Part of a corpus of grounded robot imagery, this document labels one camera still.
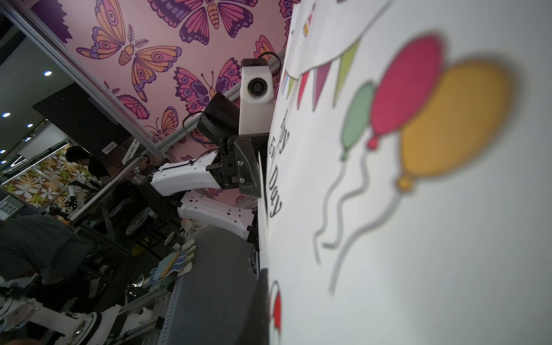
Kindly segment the white desktop robot arm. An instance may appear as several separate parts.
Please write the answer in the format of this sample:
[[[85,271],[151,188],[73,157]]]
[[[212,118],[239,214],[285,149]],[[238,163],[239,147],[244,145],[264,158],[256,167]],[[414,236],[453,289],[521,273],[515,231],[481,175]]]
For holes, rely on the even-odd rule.
[[[121,310],[116,305],[101,313],[64,314],[34,298],[8,298],[1,305],[1,331],[19,329],[30,322],[60,334],[56,344],[105,344]]]

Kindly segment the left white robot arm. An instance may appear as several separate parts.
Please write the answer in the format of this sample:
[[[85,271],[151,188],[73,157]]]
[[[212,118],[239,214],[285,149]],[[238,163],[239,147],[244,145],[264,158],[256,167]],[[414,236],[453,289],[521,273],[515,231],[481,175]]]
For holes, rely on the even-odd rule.
[[[262,170],[275,101],[271,95],[254,99],[243,93],[239,104],[217,93],[198,114],[198,130],[215,149],[187,162],[162,165],[142,184],[153,211],[205,221],[258,244],[256,211],[233,207],[201,189],[237,189],[259,198],[264,190]]]

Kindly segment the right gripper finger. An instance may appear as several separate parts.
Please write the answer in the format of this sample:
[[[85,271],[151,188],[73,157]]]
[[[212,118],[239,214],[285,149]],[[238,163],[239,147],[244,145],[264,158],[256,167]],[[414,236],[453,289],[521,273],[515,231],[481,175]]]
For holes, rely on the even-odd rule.
[[[268,296],[268,269],[259,272],[247,316],[237,345],[265,345],[269,344],[269,296]]]

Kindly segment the person in white shirt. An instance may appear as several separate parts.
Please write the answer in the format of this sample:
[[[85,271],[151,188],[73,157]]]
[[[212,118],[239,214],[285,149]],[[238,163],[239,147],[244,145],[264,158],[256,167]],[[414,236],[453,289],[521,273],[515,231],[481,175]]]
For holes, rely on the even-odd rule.
[[[69,163],[86,167],[89,173],[104,185],[124,168],[120,160],[108,160],[105,164],[80,146],[69,147],[65,157]]]

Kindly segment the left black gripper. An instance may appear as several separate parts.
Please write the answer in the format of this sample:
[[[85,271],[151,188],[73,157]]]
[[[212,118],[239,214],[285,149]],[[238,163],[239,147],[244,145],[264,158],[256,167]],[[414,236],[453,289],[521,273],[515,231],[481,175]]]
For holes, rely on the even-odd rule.
[[[268,133],[223,137],[207,171],[221,189],[238,188],[241,194],[261,197],[267,172]]]

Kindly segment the person in grey shirt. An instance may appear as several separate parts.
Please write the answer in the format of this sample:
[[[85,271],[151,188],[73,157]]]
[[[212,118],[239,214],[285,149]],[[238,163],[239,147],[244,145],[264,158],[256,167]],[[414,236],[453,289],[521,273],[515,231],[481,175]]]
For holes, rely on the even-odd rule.
[[[14,280],[37,273],[44,285],[69,279],[91,246],[62,222],[40,214],[1,222],[1,277]]]

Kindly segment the white paper bag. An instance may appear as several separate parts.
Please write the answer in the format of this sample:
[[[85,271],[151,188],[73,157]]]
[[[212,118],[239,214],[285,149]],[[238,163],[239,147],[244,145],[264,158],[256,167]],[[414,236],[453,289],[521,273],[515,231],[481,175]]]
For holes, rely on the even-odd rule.
[[[269,344],[551,343],[550,1],[302,1]]]

